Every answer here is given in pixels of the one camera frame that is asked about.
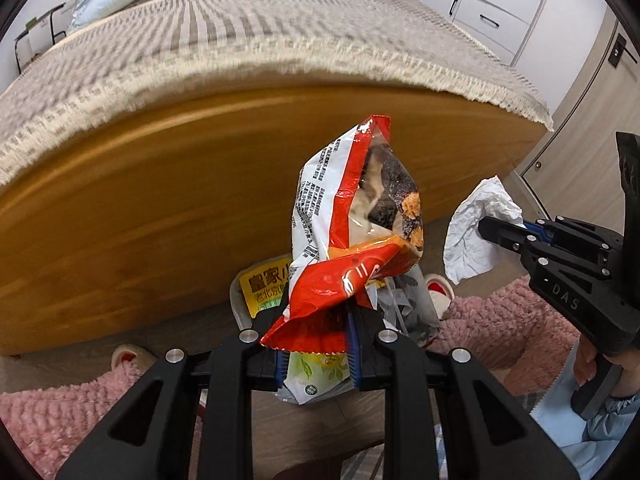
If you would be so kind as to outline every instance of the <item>bedspread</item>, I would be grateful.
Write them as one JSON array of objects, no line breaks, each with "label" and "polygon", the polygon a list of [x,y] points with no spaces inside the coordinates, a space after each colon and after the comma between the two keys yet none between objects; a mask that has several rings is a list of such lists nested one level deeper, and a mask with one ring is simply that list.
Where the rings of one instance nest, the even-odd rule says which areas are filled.
[{"label": "bedspread", "polygon": [[0,186],[123,112],[270,73],[448,91],[552,127],[526,79],[417,0],[153,0],[70,36],[0,96]]}]

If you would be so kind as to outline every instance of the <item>yellow label with chinese characters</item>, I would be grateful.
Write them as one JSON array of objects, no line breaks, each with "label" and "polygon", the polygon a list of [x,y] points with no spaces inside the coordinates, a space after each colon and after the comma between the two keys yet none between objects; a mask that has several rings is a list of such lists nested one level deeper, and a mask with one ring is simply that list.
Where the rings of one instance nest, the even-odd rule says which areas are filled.
[{"label": "yellow label with chinese characters", "polygon": [[280,304],[292,261],[288,256],[271,260],[240,275],[240,287],[252,318],[261,310]]}]

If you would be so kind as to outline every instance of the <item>red snack packaging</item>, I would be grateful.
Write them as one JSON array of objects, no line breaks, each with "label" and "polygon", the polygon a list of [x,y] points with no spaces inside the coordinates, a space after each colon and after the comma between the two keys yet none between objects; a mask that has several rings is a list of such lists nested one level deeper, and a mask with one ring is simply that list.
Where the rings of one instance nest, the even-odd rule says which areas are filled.
[{"label": "red snack packaging", "polygon": [[371,307],[369,280],[409,271],[424,245],[420,195],[389,147],[390,120],[371,116],[300,172],[292,216],[289,306],[263,336],[280,350],[346,351],[341,309]]}]

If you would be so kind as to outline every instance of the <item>wooden footboard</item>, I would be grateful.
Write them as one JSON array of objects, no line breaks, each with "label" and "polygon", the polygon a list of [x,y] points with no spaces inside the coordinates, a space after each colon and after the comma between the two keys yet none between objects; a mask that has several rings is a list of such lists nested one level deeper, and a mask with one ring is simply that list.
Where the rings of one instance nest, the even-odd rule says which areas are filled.
[{"label": "wooden footboard", "polygon": [[545,133],[446,92],[356,85],[236,92],[113,121],[0,196],[0,354],[227,300],[239,270],[290,250],[304,162],[370,114],[391,116],[425,222]]}]

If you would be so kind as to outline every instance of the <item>drawer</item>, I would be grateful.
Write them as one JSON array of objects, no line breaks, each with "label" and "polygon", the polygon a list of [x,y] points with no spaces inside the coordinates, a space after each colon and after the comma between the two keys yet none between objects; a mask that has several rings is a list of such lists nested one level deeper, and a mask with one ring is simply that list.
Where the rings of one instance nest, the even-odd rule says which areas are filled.
[{"label": "drawer", "polygon": [[504,64],[507,64],[507,65],[511,64],[511,61],[513,61],[513,57],[515,56],[515,54],[513,52],[509,52],[503,46],[495,43],[494,40],[491,40],[490,38],[486,37],[484,34],[481,34],[477,30],[474,30],[473,27],[469,27],[466,23],[460,22],[458,19],[455,19],[453,23],[455,25],[457,25],[458,27],[463,28],[464,30],[466,30],[476,40],[478,40],[485,47],[487,47],[498,58],[500,58],[501,62],[503,62]]},{"label": "drawer", "polygon": [[462,0],[456,20],[466,23],[510,52],[518,51],[529,30],[527,23],[483,0]]}]

